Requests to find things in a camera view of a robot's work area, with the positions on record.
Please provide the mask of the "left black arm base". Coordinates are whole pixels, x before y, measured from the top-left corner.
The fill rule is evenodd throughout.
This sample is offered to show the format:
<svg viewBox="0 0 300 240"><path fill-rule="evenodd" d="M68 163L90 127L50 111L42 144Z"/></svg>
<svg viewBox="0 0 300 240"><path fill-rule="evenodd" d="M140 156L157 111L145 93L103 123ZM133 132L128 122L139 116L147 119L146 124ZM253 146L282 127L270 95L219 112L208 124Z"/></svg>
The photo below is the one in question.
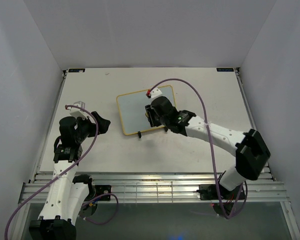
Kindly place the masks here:
<svg viewBox="0 0 300 240"><path fill-rule="evenodd" d="M85 201L90 201L99 195L108 194L112 192L111 185L105 185L105 184L96 185L93 183L92 177L88 174L77 175L73 178L72 182L74 184L83 183L87 185L88 195L86 196Z"/></svg>

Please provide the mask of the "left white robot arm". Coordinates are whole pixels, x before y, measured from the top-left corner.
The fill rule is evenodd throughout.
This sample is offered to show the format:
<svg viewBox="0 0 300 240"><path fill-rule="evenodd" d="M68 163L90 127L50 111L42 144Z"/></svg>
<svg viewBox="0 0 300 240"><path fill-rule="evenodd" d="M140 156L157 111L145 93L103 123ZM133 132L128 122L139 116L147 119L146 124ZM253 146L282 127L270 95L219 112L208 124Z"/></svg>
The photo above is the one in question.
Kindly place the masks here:
<svg viewBox="0 0 300 240"><path fill-rule="evenodd" d="M74 240L76 220L84 201L96 196L96 187L88 174L77 175L82 143L86 138L105 134L110 120L96 111L90 114L80 110L59 121L59 136L54 142L53 179L45 204L37 220L29 224L34 240Z"/></svg>

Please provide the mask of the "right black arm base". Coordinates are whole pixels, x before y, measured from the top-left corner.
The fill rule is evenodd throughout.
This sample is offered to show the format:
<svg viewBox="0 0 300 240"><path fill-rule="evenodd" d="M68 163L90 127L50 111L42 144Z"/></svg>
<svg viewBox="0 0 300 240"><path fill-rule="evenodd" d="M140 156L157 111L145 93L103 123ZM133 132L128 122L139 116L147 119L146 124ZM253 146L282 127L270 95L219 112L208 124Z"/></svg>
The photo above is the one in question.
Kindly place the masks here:
<svg viewBox="0 0 300 240"><path fill-rule="evenodd" d="M219 190L222 200L235 200L238 193L239 200L244 200L246 197L245 191L239 185L231 191L220 185ZM199 193L201 200L218 200L217 187L215 184L200 184L196 192Z"/></svg>

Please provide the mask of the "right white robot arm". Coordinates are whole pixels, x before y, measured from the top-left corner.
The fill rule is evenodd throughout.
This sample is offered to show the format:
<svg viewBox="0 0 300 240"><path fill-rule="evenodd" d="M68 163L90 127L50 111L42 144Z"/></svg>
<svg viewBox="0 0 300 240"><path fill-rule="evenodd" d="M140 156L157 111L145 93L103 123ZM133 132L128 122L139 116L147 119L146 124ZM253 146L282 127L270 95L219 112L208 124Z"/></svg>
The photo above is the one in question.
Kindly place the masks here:
<svg viewBox="0 0 300 240"><path fill-rule="evenodd" d="M208 142L235 157L235 165L222 174L216 185L216 194L222 199L232 195L244 181L256 181L271 156L259 131L242 132L206 123L193 112L177 110L165 96L151 97L145 110L151 127L164 126L175 134Z"/></svg>

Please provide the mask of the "yellow framed whiteboard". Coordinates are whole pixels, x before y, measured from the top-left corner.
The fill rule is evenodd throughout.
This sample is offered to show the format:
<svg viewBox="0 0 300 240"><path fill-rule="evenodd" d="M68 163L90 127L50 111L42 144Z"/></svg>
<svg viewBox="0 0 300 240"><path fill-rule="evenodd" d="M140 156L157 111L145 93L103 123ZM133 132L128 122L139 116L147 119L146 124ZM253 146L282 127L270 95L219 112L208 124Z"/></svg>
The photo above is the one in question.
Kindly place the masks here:
<svg viewBox="0 0 300 240"><path fill-rule="evenodd" d="M116 97L122 131L125 136L163 129L164 126L151 127L146 116L145 106L151 103L147 90L125 93Z"/></svg>

